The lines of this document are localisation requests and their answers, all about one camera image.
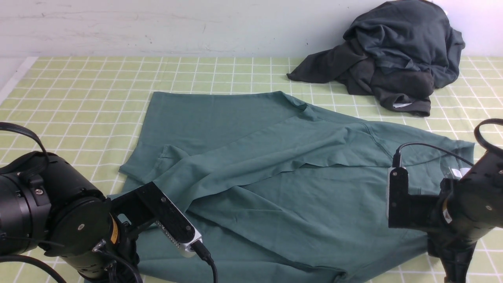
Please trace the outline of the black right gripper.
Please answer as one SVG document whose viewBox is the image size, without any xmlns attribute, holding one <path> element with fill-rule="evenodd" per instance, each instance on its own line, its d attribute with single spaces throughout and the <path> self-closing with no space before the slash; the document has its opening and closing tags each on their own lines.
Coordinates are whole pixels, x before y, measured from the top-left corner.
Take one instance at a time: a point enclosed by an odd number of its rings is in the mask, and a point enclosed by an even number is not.
<svg viewBox="0 0 503 283">
<path fill-rule="evenodd" d="M 477 242 L 502 227 L 502 185 L 484 179 L 445 178 L 431 223 L 429 256 L 441 261 L 444 282 L 465 283 Z"/>
</svg>

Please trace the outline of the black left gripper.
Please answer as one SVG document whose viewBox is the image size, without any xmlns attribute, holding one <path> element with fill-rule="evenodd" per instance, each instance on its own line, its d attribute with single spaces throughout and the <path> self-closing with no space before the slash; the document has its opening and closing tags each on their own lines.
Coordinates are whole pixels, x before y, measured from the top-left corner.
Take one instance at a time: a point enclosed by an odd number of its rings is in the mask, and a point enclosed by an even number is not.
<svg viewBox="0 0 503 283">
<path fill-rule="evenodd" d="M 89 283 L 138 283 L 139 257 L 109 200 L 71 202 L 50 225 L 45 256 L 60 257 Z"/>
</svg>

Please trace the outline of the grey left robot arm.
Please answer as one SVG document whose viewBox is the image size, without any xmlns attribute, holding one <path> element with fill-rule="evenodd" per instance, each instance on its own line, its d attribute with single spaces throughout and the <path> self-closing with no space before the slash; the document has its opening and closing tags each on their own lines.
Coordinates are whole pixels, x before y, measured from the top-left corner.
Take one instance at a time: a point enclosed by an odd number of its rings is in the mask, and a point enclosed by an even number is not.
<svg viewBox="0 0 503 283">
<path fill-rule="evenodd" d="M 52 153 L 28 153 L 1 168 L 1 255 L 36 247 L 90 283 L 142 281 L 111 200 Z"/>
</svg>

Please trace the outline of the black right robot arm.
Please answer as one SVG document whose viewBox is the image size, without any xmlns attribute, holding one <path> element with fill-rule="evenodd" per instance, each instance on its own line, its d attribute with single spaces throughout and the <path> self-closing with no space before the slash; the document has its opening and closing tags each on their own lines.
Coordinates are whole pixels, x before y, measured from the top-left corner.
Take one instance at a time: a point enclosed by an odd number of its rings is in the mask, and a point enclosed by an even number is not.
<svg viewBox="0 0 503 283">
<path fill-rule="evenodd" d="M 440 259 L 446 283 L 465 283 L 477 242 L 502 227 L 502 158 L 486 152 L 462 177 L 441 182 L 429 255 Z"/>
</svg>

